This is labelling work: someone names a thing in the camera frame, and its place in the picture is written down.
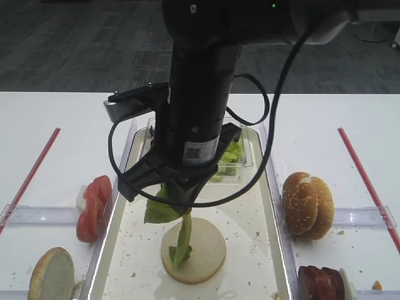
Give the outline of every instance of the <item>black cable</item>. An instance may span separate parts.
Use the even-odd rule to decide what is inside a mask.
[[[234,78],[244,77],[244,78],[250,80],[260,90],[260,92],[264,98],[264,114],[262,115],[260,120],[258,120],[255,123],[251,123],[251,122],[248,122],[248,121],[242,119],[241,117],[239,117],[230,107],[226,108],[227,113],[230,114],[232,116],[232,118],[234,118],[236,121],[240,122],[243,125],[253,126],[253,125],[260,124],[267,118],[268,113],[269,113],[269,99],[268,99],[268,95],[267,95],[266,90],[264,89],[263,84],[261,82],[259,82],[258,79],[255,78],[251,74],[238,74],[233,77]]]
[[[267,138],[267,144],[266,144],[266,149],[264,152],[264,156],[262,157],[260,166],[257,170],[257,172],[255,173],[254,177],[249,181],[249,183],[247,183],[242,189],[240,189],[239,191],[235,192],[234,194],[225,197],[223,199],[217,200],[217,201],[213,201],[213,202],[207,202],[207,203],[190,203],[190,202],[177,202],[177,201],[170,201],[167,199],[163,199],[160,197],[156,197],[153,195],[150,195],[140,189],[137,189],[136,187],[134,187],[124,176],[124,174],[118,169],[117,164],[115,163],[114,160],[114,154],[113,154],[113,144],[112,144],[112,140],[113,140],[113,134],[114,131],[117,127],[117,125],[122,122],[126,117],[130,116],[132,113],[128,113],[125,116],[121,117],[120,119],[118,119],[113,125],[112,128],[110,130],[109,136],[108,136],[108,154],[109,154],[109,159],[111,162],[111,166],[114,169],[114,171],[116,172],[116,174],[136,193],[142,195],[145,198],[160,202],[160,203],[164,203],[164,204],[169,204],[169,205],[177,205],[177,206],[184,206],[184,207],[189,207],[189,208],[209,208],[212,206],[218,206],[221,204],[225,204],[235,198],[238,198],[239,196],[242,196],[244,193],[248,192],[256,183],[257,181],[260,179],[261,175],[263,174],[266,164],[268,162],[269,156],[271,154],[271,149],[272,149],[272,145],[273,145],[273,141],[274,141],[274,133],[275,133],[275,118],[276,118],[276,109],[278,108],[278,102],[279,102],[279,98],[281,97],[281,93],[282,93],[282,88],[283,88],[283,84],[286,80],[286,77],[289,73],[290,67],[294,61],[294,59],[296,58],[296,55],[298,54],[299,50],[301,49],[301,46],[308,40],[308,38],[310,37],[310,35],[314,32],[314,30],[319,26],[319,24],[317,26],[314,26],[312,28],[310,28],[309,30],[307,30],[301,37],[300,39],[297,41],[297,43],[294,45],[294,47],[292,48],[291,52],[289,53],[289,56],[286,59],[286,62],[282,68],[281,71],[281,75],[279,76],[279,80],[277,82],[276,85],[276,89],[275,89],[275,94],[274,94],[274,99],[272,100],[272,104],[271,104],[271,114],[269,117],[269,128],[268,128],[268,138]]]

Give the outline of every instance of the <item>lettuce container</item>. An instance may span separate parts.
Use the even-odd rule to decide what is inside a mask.
[[[242,133],[239,141],[236,144],[232,143],[230,145],[225,155],[218,163],[218,172],[210,179],[208,184],[237,183],[241,181],[243,168],[248,168],[253,165],[247,126],[237,122],[232,117],[225,117],[224,124],[226,123],[233,123],[240,127]],[[147,122],[145,138],[139,155],[140,158],[150,150],[155,125],[156,119],[153,117],[150,118]]]

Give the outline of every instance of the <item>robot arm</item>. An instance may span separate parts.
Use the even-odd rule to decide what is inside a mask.
[[[400,1],[164,0],[162,11],[174,39],[169,84],[117,94],[105,105],[117,123],[156,112],[152,149],[124,174],[113,164],[121,193],[133,201],[142,188],[166,183],[182,212],[200,206],[194,201],[240,135],[223,118],[243,44],[292,44],[319,23],[307,43],[324,44],[349,22],[400,20]]]

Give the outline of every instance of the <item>qr code label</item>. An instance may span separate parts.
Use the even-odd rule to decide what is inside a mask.
[[[186,151],[186,158],[199,158],[200,150],[200,148],[188,148]]]
[[[219,136],[208,142],[186,142],[183,154],[183,164],[196,166],[214,159]]]

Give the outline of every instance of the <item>red tomato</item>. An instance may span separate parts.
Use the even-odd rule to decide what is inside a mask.
[[[80,241],[91,243],[97,239],[99,230],[104,224],[104,208],[111,192],[111,182],[107,176],[96,178],[86,188],[83,194],[86,207],[76,224],[76,236]]]
[[[107,200],[110,198],[113,191],[110,179],[106,176],[97,177],[91,184],[86,188],[86,191],[99,197],[100,201],[106,206]]]
[[[83,212],[76,224],[77,239],[84,243],[91,243],[96,240],[97,236],[90,227],[89,214]]]

